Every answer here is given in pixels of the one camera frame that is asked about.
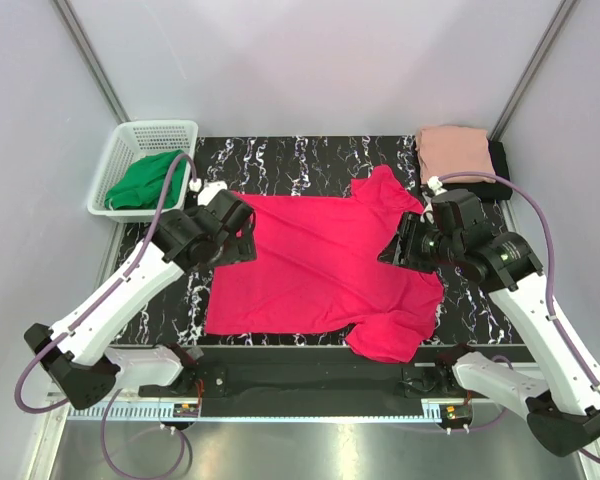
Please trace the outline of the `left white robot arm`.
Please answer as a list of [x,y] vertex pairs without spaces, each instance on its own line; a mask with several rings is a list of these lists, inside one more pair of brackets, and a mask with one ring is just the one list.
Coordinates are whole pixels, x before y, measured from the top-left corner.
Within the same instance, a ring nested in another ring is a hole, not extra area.
[[172,344],[112,347],[114,337],[166,287],[197,270],[253,261],[256,213],[221,189],[203,204],[160,213],[131,256],[86,301],[51,326],[24,334],[66,403],[85,410],[119,389],[155,389],[167,396],[194,391],[193,355]]

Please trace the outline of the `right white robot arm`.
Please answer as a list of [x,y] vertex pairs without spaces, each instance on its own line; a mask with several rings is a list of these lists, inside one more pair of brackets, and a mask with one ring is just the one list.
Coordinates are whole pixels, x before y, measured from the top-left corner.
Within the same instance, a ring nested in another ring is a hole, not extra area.
[[435,363],[440,393],[472,391],[502,405],[558,457],[600,438],[599,364],[558,308],[549,272],[531,246],[517,233],[494,233],[477,196],[443,192],[424,213],[403,213],[378,259],[420,273],[458,268],[512,322],[543,375],[534,379],[458,345]]

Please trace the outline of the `red t-shirt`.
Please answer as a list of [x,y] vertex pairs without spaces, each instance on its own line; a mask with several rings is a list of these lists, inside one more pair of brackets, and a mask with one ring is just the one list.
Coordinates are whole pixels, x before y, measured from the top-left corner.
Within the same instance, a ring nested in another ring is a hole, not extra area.
[[410,361],[436,326],[434,273],[378,261],[405,212],[421,203],[390,167],[354,179],[347,198],[244,194],[255,211],[256,259],[215,270],[205,331],[320,334],[385,363]]

